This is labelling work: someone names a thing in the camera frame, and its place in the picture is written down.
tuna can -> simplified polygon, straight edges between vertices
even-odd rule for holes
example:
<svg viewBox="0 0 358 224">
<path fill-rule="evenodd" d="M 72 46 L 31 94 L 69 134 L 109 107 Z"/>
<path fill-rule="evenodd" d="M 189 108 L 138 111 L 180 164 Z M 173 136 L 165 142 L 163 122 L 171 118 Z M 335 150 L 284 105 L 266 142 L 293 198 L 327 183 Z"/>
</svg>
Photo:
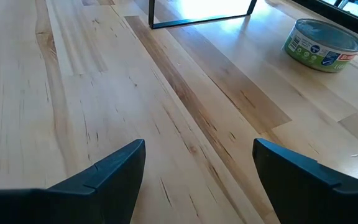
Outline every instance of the tuna can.
<svg viewBox="0 0 358 224">
<path fill-rule="evenodd" d="M 306 66 L 340 72 L 358 53 L 358 38 L 327 22 L 298 19 L 284 48 Z"/>
</svg>

green can label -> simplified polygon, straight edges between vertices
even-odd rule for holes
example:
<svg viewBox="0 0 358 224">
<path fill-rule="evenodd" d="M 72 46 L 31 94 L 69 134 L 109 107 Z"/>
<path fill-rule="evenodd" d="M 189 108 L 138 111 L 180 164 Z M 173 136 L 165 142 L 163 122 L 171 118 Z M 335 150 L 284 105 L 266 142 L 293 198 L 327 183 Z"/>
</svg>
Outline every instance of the green can label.
<svg viewBox="0 0 358 224">
<path fill-rule="evenodd" d="M 295 60 L 324 72 L 339 72 L 356 53 L 341 52 L 307 38 L 295 27 L 285 42 L 285 50 Z"/>
</svg>

black metal frame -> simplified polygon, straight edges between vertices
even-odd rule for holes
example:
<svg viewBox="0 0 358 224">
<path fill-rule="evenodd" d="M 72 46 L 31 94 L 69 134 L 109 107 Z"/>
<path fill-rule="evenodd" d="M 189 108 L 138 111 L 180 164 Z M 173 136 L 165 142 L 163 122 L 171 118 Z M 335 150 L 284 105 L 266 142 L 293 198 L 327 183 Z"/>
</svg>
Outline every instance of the black metal frame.
<svg viewBox="0 0 358 224">
<path fill-rule="evenodd" d="M 177 21 L 169 21 L 169 22 L 160 22 L 154 24 L 154 10 L 155 10 L 155 0 L 149 0 L 149 26 L 151 29 L 159 29 L 159 28 L 167 28 L 167 27 L 174 27 L 174 26 L 182 26 L 188 24 L 196 24 L 200 22 L 211 22 L 211 21 L 218 21 L 223 19 L 234 19 L 243 16 L 249 16 L 254 11 L 254 7 L 257 0 L 251 0 L 247 14 L 241 15 L 220 15 L 220 16 L 211 16 L 211 17 L 204 17 L 200 19 L 180 19 Z"/>
<path fill-rule="evenodd" d="M 308 9 L 317 12 L 325 18 L 334 21 L 356 33 L 358 33 L 358 17 L 336 6 L 317 0 L 292 0 Z"/>
</svg>

